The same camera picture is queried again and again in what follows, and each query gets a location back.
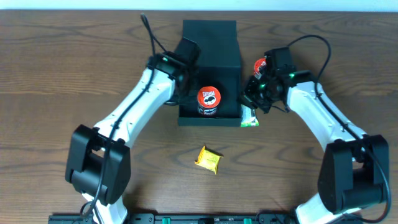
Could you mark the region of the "dark red Pringles can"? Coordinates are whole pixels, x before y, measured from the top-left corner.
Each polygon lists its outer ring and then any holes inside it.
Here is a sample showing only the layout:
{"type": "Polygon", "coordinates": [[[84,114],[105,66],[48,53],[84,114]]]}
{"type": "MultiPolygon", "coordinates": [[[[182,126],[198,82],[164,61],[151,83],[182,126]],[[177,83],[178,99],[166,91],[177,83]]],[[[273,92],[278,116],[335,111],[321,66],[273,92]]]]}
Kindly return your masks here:
{"type": "Polygon", "coordinates": [[[197,93],[198,112],[203,116],[214,116],[221,102],[221,94],[213,86],[204,86],[197,93]]]}

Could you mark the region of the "bright red Pringles can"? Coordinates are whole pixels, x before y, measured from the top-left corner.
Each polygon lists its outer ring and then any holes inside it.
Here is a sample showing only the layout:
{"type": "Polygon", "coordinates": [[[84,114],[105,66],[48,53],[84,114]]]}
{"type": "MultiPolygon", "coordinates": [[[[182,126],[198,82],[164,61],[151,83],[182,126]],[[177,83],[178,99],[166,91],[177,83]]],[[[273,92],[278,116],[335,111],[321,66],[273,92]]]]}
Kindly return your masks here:
{"type": "Polygon", "coordinates": [[[266,58],[260,58],[260,59],[256,60],[256,62],[254,63],[253,75],[257,79],[260,79],[262,76],[260,69],[262,69],[266,65],[267,65],[266,58]]]}

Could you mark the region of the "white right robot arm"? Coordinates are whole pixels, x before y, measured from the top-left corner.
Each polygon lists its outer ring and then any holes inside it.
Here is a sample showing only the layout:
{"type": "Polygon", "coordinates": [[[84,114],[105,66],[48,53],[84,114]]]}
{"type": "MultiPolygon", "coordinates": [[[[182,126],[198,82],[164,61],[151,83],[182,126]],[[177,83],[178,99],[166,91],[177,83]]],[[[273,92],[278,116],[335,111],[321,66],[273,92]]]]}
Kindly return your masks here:
{"type": "Polygon", "coordinates": [[[366,134],[345,117],[311,72],[251,76],[241,99],[265,113],[282,101],[300,116],[324,151],[318,192],[295,209],[297,223],[379,223],[388,216],[392,192],[387,141],[366,134]]]}

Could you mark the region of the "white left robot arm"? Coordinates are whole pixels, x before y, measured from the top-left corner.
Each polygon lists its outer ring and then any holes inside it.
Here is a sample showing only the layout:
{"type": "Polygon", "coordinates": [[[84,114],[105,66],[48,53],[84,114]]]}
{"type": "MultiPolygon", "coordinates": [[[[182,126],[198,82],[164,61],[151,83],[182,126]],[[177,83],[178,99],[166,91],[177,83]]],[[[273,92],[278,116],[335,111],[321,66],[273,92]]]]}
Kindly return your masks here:
{"type": "Polygon", "coordinates": [[[96,223],[124,223],[122,195],[131,178],[130,150],[152,115],[195,73],[198,54],[164,52],[151,57],[133,91],[105,119],[73,132],[65,180],[87,202],[81,216],[96,223]]]}

